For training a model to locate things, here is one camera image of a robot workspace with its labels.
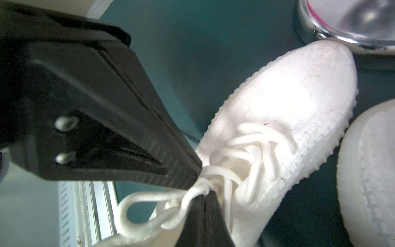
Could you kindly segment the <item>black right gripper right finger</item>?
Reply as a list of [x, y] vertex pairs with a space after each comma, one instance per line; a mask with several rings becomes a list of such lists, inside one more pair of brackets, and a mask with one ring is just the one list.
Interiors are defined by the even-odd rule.
[[214, 191], [210, 191], [205, 198], [205, 246], [235, 247]]

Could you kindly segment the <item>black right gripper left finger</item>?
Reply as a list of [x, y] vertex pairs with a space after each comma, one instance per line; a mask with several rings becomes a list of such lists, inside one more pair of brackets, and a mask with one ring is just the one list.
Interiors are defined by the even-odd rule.
[[205, 196], [191, 202], [183, 230], [175, 247], [202, 247], [204, 243]]

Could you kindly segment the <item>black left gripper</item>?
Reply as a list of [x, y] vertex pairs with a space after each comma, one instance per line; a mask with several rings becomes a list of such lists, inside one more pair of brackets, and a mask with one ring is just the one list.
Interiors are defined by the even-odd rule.
[[12, 64], [14, 53], [22, 44], [34, 41], [120, 41], [130, 46], [131, 36], [117, 26], [91, 18], [1, 1], [1, 148], [15, 142], [15, 121], [9, 110], [18, 98]]

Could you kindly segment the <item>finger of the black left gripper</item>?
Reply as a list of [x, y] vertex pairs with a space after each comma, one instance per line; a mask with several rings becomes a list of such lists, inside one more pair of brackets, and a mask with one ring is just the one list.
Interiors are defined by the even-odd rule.
[[137, 55], [118, 42], [4, 42], [1, 147], [53, 181], [186, 190], [202, 170]]

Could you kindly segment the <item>white shoelace of shoe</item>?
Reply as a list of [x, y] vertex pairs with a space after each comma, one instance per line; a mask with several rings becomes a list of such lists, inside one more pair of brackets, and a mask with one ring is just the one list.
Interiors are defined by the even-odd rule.
[[[250, 203], [259, 182], [260, 172], [264, 171], [270, 180], [274, 180], [277, 176], [271, 143], [287, 146], [291, 154], [297, 151], [296, 143], [281, 132], [267, 125], [241, 123], [237, 126], [237, 136], [227, 141], [224, 148], [211, 153], [210, 165], [202, 169], [198, 179], [189, 190], [136, 192], [125, 197], [114, 214], [114, 223], [119, 234], [133, 242], [143, 242], [156, 236], [161, 229], [175, 229], [185, 220], [192, 200], [198, 196], [208, 195], [215, 188], [222, 190], [223, 215], [226, 226], [230, 227], [232, 190], [234, 185], [242, 184], [242, 179], [234, 171], [219, 166], [218, 163], [225, 157], [233, 157], [250, 164], [251, 169], [245, 189], [245, 202]], [[180, 200], [181, 205], [168, 209], [162, 208], [146, 223], [135, 224], [127, 219], [127, 211], [134, 204], [159, 202], [165, 205], [172, 200]]]

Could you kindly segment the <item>white knit sneaker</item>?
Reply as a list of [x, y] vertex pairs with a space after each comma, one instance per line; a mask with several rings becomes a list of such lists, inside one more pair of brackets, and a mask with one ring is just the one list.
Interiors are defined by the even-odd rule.
[[254, 246], [286, 193], [333, 154], [357, 94], [353, 54], [341, 43], [316, 41], [269, 62], [215, 114], [195, 150], [202, 171], [192, 187], [126, 196], [114, 212], [117, 234], [98, 246], [152, 244], [210, 192], [233, 244]]
[[337, 161], [340, 213], [355, 247], [395, 245], [395, 101], [361, 114]]

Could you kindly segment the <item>chrome glass holder stand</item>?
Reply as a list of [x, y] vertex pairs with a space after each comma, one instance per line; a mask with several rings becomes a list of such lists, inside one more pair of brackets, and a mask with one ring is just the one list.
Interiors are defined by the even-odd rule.
[[298, 1], [296, 29], [305, 43], [339, 42], [358, 55], [394, 56], [394, 1]]

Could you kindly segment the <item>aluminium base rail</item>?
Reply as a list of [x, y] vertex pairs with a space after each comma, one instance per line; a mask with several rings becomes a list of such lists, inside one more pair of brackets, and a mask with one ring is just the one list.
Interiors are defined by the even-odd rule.
[[61, 247], [92, 247], [117, 234], [112, 181], [60, 181], [58, 196]]

